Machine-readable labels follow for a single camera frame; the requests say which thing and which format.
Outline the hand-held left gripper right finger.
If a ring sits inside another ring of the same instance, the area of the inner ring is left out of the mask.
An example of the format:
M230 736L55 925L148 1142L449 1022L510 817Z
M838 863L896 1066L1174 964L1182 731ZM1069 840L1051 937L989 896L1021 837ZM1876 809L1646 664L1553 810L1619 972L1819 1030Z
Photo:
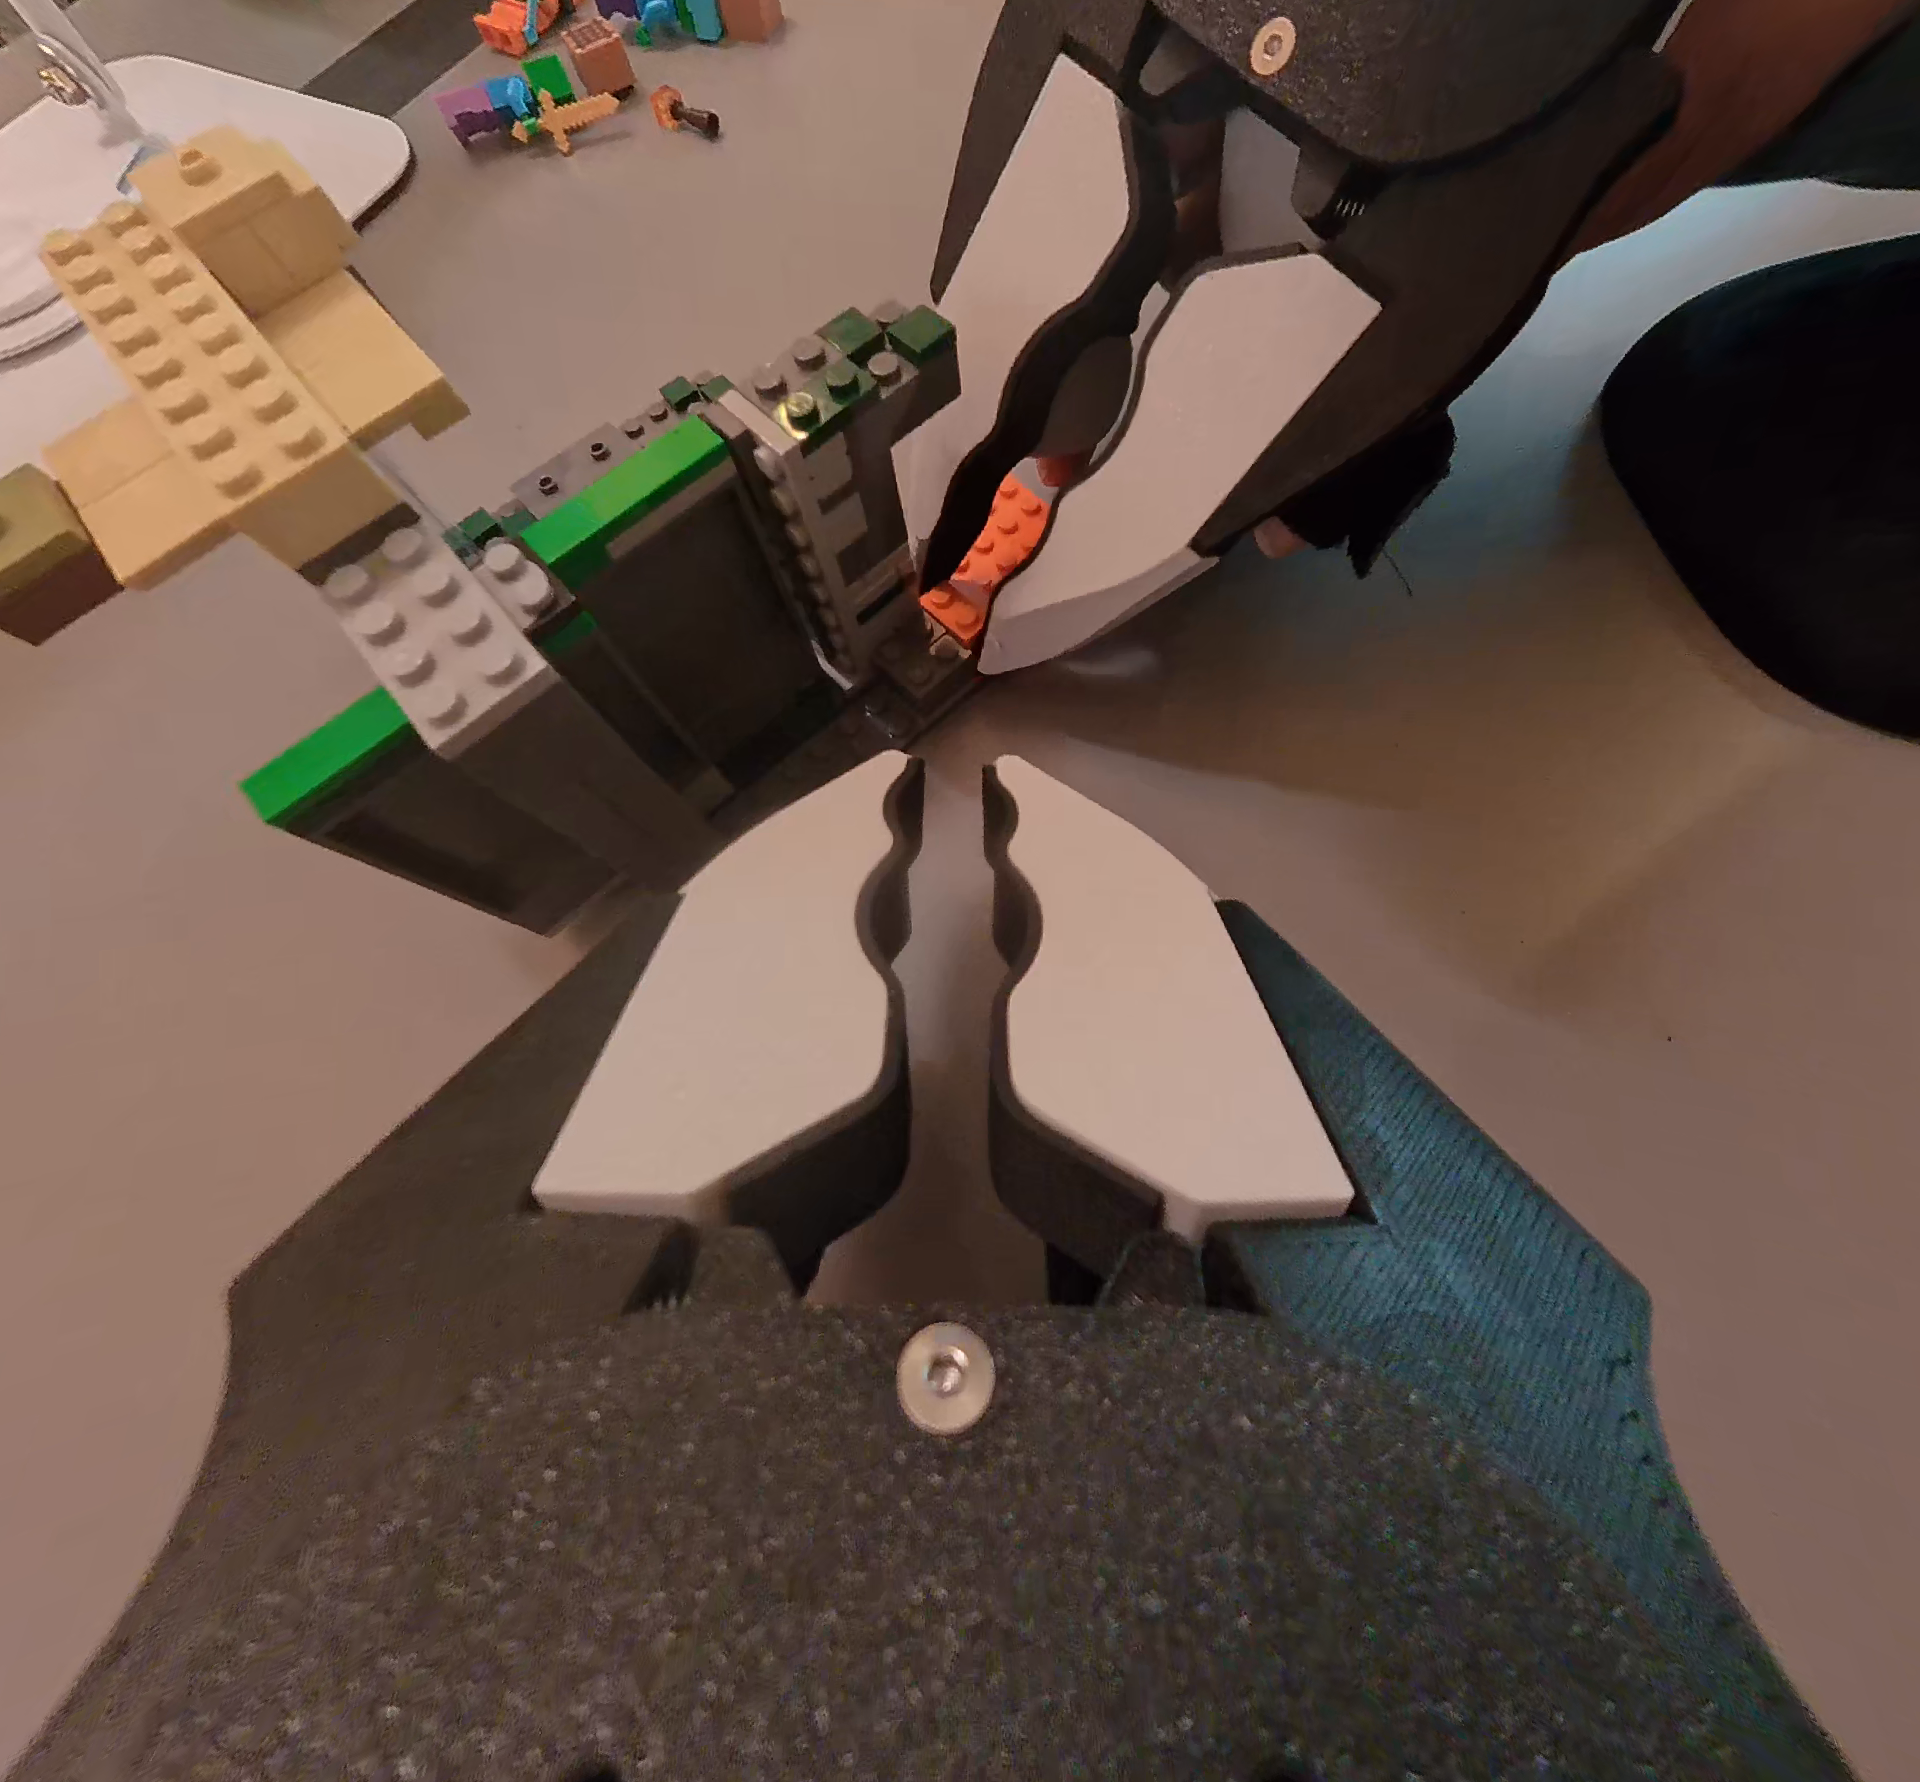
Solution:
M982 800L1005 1208L1038 1235L1345 1216L1352 1181L1201 877L1018 755Z

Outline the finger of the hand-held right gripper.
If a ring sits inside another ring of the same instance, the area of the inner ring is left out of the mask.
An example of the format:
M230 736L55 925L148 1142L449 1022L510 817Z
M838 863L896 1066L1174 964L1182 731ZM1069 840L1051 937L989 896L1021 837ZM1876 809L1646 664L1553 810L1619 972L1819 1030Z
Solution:
M996 593L980 672L1062 658L1212 568L1192 542L1380 315L1320 255L1196 268L1153 324L1130 403Z
M1174 229L1158 130L1057 55L933 304L959 395L912 434L921 588L944 585L1010 471L1044 450L1075 365L1126 338Z

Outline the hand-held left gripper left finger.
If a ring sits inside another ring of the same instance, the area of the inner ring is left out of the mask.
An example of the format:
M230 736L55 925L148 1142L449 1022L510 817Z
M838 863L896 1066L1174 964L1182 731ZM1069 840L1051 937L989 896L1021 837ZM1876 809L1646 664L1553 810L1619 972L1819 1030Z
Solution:
M924 763L887 750L691 877L532 1181L549 1211L722 1216L906 1087Z

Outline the brick building model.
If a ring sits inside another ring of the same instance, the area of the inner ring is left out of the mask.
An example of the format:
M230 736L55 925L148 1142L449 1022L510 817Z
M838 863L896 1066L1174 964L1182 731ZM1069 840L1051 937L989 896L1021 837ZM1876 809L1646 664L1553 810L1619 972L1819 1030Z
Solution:
M931 309L843 310L745 387L678 378L439 522L373 450L466 404L273 140L212 130L38 262L125 396L3 474L3 634L253 542L371 690L242 783L269 828L524 930L665 891L729 833L916 740L972 678L931 653L894 448L959 390ZM1041 540L1018 467L947 582L984 607Z

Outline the person's right forearm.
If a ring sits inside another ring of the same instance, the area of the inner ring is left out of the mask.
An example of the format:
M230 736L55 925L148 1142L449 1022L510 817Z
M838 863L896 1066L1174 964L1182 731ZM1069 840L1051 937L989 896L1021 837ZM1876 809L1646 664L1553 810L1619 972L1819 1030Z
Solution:
M1717 185L1918 185L1918 0L1788 0L1796 61L1778 134Z

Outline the person's right hand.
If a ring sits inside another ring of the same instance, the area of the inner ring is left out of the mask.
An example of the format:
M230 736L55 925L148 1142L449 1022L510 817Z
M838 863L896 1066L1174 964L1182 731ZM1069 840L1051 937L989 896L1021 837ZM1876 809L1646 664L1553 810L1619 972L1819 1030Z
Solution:
M1664 48L1681 82L1673 124L1591 209L1570 252L1656 222L1778 134L1798 32L1788 0L1692 0Z

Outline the pile of small brick figures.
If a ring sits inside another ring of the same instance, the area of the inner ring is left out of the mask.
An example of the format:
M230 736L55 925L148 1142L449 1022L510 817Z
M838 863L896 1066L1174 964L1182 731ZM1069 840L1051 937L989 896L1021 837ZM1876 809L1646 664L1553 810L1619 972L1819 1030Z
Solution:
M639 54L767 43L784 10L782 0L491 0L471 24L498 67L432 96L456 143L571 155L579 132L637 96Z

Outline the black mesh office chair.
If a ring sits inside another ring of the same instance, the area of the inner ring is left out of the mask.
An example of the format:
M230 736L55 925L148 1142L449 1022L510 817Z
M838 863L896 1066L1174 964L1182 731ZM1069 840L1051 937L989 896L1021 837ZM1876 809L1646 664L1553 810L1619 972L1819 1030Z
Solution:
M1918 237L1792 259L1663 316L1612 369L1604 452L1750 664L1918 740Z

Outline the white book stand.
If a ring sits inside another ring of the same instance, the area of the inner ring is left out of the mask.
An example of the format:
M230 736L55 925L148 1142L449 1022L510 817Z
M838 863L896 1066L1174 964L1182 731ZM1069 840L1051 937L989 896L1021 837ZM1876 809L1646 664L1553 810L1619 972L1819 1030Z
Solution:
M3 361L78 324L38 262L41 237L92 220L137 160L192 132L274 138L348 220L371 213L410 164L407 136L386 118L168 55L104 61L53 0L6 3L26 27L41 99L2 130Z

